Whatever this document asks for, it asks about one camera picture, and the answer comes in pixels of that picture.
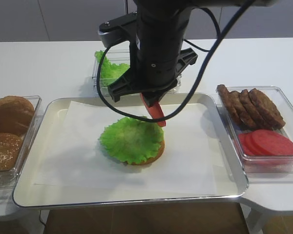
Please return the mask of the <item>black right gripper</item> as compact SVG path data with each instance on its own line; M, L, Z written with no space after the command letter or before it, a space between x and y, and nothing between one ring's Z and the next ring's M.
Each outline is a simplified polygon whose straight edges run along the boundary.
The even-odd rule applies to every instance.
M130 56L130 68L108 86L108 92L114 102L125 95L142 94L151 107L177 86L178 76L188 65L194 65L197 58L191 48L177 55L161 50L136 50Z

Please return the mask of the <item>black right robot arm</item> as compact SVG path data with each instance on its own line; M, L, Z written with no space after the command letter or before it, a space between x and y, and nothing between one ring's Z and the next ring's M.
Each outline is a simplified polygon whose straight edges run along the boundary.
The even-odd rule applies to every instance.
M141 93L153 106L178 81L188 65L196 62L192 49L182 49L193 9L242 6L243 0L137 0L137 11L99 26L105 47L129 41L130 68L107 90L114 102Z

